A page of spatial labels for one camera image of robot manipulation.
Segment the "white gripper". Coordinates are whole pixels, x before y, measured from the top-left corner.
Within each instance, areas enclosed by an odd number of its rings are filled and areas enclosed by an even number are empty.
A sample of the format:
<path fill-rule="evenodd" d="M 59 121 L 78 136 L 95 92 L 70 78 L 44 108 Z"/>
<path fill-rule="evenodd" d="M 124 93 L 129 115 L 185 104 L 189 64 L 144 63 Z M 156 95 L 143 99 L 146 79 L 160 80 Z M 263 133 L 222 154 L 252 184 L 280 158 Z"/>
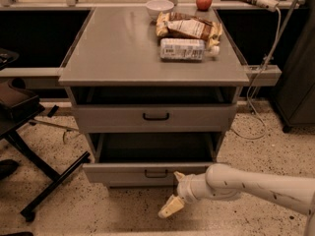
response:
<path fill-rule="evenodd" d="M 176 212 L 184 208 L 185 204 L 193 204 L 201 199 L 207 199 L 211 190 L 206 182 L 204 174 L 184 175 L 181 172 L 175 171 L 174 176 L 178 181 L 177 194 L 171 195 L 165 205 L 158 212 L 160 218 L 168 218 Z"/>

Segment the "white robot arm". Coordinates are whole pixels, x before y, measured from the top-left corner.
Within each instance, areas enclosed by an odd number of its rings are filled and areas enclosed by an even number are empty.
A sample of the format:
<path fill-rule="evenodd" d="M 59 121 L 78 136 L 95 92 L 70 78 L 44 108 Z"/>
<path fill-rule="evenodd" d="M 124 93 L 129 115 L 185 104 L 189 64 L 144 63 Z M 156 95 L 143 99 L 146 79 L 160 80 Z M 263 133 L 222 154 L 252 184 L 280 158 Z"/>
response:
<path fill-rule="evenodd" d="M 315 236 L 315 179 L 246 172 L 215 163 L 205 173 L 174 172 L 177 195 L 171 195 L 158 216 L 167 218 L 201 199 L 229 200 L 247 193 L 307 216 L 303 236 Z"/>

